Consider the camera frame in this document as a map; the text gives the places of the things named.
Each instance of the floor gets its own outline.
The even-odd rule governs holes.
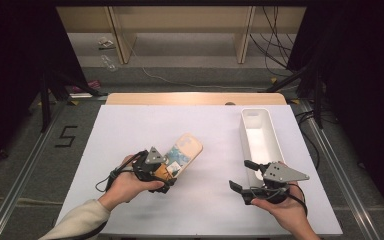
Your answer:
[[[114,50],[97,50],[102,36],[70,35],[86,78],[100,80],[102,92],[256,92],[270,87],[273,80],[284,78],[279,74],[290,74],[271,60],[266,62],[267,58],[252,42],[246,62],[238,64],[231,36],[225,34],[141,34],[132,46],[135,54],[125,65],[118,64]],[[263,38],[254,37],[266,49]],[[282,36],[281,41],[285,48],[292,46],[287,36]],[[271,46],[269,50],[278,61],[283,61],[279,48]],[[114,62],[117,71],[103,67],[103,54]],[[297,101],[296,84],[285,87],[281,93],[294,100],[289,105],[299,114],[311,109],[311,101]],[[53,102],[52,127],[41,134],[40,102],[32,103],[30,114],[5,149],[9,156],[0,159],[0,210],[6,207],[10,212],[0,212],[4,216],[0,218],[0,239],[37,239],[52,228],[102,104],[104,99],[89,98]],[[328,101],[324,103],[323,125],[320,131],[309,120],[302,124],[302,129],[311,140],[306,139],[306,143],[315,164],[320,155],[318,173],[344,232],[342,236],[325,239],[384,239],[384,200],[364,168],[358,166],[358,156],[329,111]],[[60,138],[64,130],[75,136],[71,147],[57,147],[68,143]],[[323,141],[328,141],[330,148],[323,147]],[[335,170],[338,164],[339,174]],[[21,183],[21,187],[15,189],[14,183]],[[8,199],[16,204],[7,204]],[[358,218],[362,213],[369,216],[369,221]]]

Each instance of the white table surface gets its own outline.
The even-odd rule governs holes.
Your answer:
[[[105,179],[125,156],[155,146],[166,153],[186,132],[204,150],[167,194],[142,192],[113,210],[101,232],[136,237],[267,237],[288,234],[273,216],[244,205],[229,180],[247,186],[239,126],[244,108],[268,109],[286,164],[306,173],[300,182],[317,234],[340,235],[335,217],[292,110],[265,106],[121,106],[104,105],[63,204],[58,221],[74,207],[102,193]]]

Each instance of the white sleeve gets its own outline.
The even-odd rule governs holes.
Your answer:
[[[90,238],[97,236],[110,217],[108,211],[97,200],[88,200],[64,216],[64,218],[40,240],[69,237]]]

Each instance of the white rectangular bin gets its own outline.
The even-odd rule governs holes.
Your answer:
[[[244,160],[258,164],[285,162],[267,109],[243,109],[240,133]],[[247,169],[247,174],[250,186],[263,185],[260,171]]]

